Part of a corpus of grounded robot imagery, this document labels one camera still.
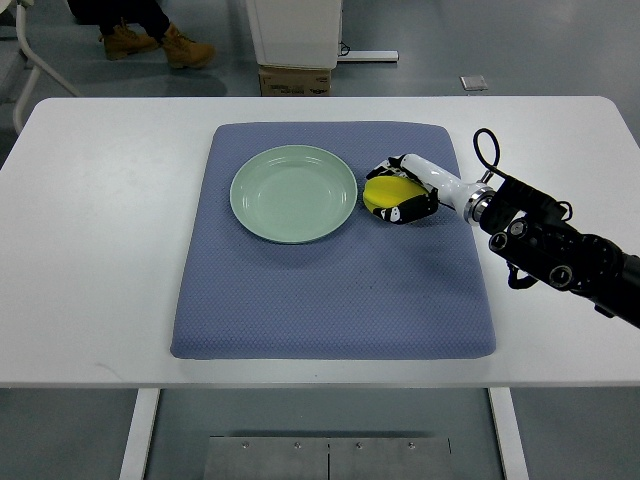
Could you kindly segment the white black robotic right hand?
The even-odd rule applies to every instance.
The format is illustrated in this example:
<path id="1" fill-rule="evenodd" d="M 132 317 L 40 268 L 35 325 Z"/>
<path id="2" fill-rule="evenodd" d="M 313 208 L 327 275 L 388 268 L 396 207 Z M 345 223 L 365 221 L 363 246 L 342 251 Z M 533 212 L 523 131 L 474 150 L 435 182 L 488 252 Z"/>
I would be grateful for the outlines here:
<path id="1" fill-rule="evenodd" d="M 362 198 L 370 213 L 396 225 L 421 220 L 444 206 L 475 226 L 494 195 L 483 182 L 465 183 L 417 154 L 404 154 L 367 174 Z"/>

